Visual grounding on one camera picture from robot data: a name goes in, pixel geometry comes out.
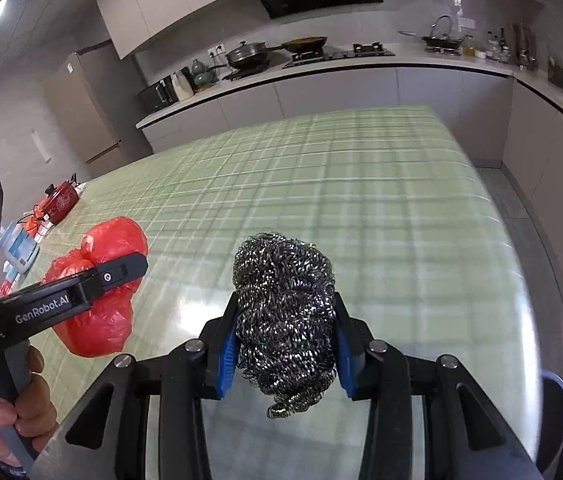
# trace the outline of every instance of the gas stove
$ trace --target gas stove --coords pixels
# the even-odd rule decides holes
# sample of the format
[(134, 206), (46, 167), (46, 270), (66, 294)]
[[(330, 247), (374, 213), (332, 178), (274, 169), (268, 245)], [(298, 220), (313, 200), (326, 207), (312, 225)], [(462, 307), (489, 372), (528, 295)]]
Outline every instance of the gas stove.
[(233, 70), (233, 72), (231, 72), (230, 74), (223, 76), (222, 79), (228, 79), (229, 81), (235, 81), (235, 80), (241, 79), (243, 77), (248, 77), (250, 75), (255, 75), (255, 74), (261, 73), (268, 68), (268, 65), (270, 65), (270, 63), (271, 63), (271, 60), (266, 59), (263, 63), (252, 66), (250, 68), (242, 68), (240, 70)]
[(352, 50), (325, 53), (323, 50), (314, 52), (303, 52), (302, 54), (293, 54), (292, 60), (284, 68), (291, 66), (300, 66), (308, 63), (319, 63), (322, 61), (331, 61), (334, 59), (348, 59), (354, 57), (375, 57), (375, 56), (394, 56), (395, 54), (384, 48), (381, 43), (360, 44), (353, 43)]

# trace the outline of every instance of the green checkered tablecloth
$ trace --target green checkered tablecloth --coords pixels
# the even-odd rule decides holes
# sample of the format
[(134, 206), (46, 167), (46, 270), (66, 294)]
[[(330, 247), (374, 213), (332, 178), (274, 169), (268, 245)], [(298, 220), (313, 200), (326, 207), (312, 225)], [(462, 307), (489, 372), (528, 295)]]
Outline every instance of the green checkered tablecloth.
[[(539, 357), (519, 263), (477, 173), (428, 108), (260, 124), (100, 177), (44, 240), (26, 282), (89, 227), (119, 215), (136, 220), (150, 244), (125, 347), (137, 358), (167, 353), (221, 316), (241, 242), (281, 232), (331, 259), (348, 311), (375, 337), (424, 358), (458, 356), (535, 455)], [(52, 330), (33, 343), (62, 418), (111, 357), (69, 354)], [(357, 478), (366, 402), (348, 401), (335, 383), (286, 420), (266, 418), (270, 403), (241, 376), (225, 400), (205, 401), (214, 478)], [(414, 478), (423, 478), (418, 411), (415, 418)], [(156, 427), (152, 410), (149, 478)]]

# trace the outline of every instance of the white countertop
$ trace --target white countertop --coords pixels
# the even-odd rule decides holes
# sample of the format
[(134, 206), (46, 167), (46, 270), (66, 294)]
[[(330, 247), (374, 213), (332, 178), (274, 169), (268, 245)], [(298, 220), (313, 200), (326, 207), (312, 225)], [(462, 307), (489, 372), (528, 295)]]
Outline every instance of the white countertop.
[(223, 94), (234, 92), (237, 89), (245, 89), (263, 82), (272, 82), (277, 79), (287, 78), (288, 76), (299, 76), (304, 73), (320, 72), (357, 65), (389, 66), (395, 64), (421, 64), (428, 66), (447, 66), (449, 68), (472, 68), (483, 72), (512, 76), (530, 86), (563, 110), (563, 91), (551, 85), (544, 72), (539, 71), (535, 73), (522, 71), (519, 67), (514, 65), (488, 61), (477, 57), (449, 57), (431, 54), (425, 52), (423, 50), (423, 44), (419, 43), (385, 43), (385, 48), (394, 52), (395, 56), (337, 59), (321, 63), (309, 63), (291, 68), (283, 68), (286, 63), (283, 62), (271, 66), (264, 72), (254, 76), (245, 77), (236, 81), (220, 80), (212, 86), (212, 88), (199, 92), (186, 101), (175, 103), (143, 118), (136, 126), (138, 129), (141, 129), (147, 124), (169, 116), (174, 112), (185, 110), (186, 108), (190, 108), (210, 99), (216, 99)]

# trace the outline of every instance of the black gripper frame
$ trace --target black gripper frame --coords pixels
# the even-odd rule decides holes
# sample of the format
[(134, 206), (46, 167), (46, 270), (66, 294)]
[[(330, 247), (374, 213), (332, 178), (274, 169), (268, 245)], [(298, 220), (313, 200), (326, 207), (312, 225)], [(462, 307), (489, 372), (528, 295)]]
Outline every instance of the black gripper frame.
[[(335, 310), (333, 348), (341, 386), (353, 400), (371, 400), (359, 480), (411, 480), (411, 396), (423, 398), (426, 480), (542, 479), (459, 360), (405, 356), (384, 342), (379, 349), (385, 351), (371, 351), (368, 326), (348, 316), (339, 293)], [(161, 397), (159, 478), (210, 480), (201, 399), (219, 400), (230, 387), (223, 380), (225, 354), (231, 344), (235, 360), (239, 352), (237, 313), (233, 293), (224, 316), (204, 326), (201, 343), (190, 340), (166, 356), (140, 362), (117, 356), (40, 453), (31, 480), (144, 480), (152, 395)]]

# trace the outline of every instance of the wall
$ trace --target wall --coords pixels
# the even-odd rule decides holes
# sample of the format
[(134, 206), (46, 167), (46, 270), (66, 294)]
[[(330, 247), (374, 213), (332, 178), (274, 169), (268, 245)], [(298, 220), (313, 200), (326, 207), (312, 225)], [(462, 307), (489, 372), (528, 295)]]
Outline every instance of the wall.
[[(12, 60), (0, 71), (2, 224), (31, 210), (51, 182), (62, 182), (73, 172), (80, 181), (89, 179), (84, 164), (67, 144), (47, 107), (41, 87), (76, 48), (75, 38), (63, 36)], [(39, 134), (49, 152), (48, 164), (35, 147), (31, 130)]]
[[(484, 30), (529, 22), (540, 10), (533, 0), (462, 0), (462, 4), (465, 16), (477, 20)], [(221, 42), (231, 49), (241, 40), (273, 45), (319, 35), (328, 36), (331, 46), (348, 48), (354, 42), (405, 43), (415, 40), (398, 34), (398, 30), (413, 30), (424, 36), (436, 18), (456, 10), (453, 0), (385, 0), (382, 4), (332, 7), (271, 20), (259, 0), (220, 0), (175, 23), (136, 57), (146, 79), (154, 82), (190, 65), (194, 57), (209, 60), (208, 48)]]

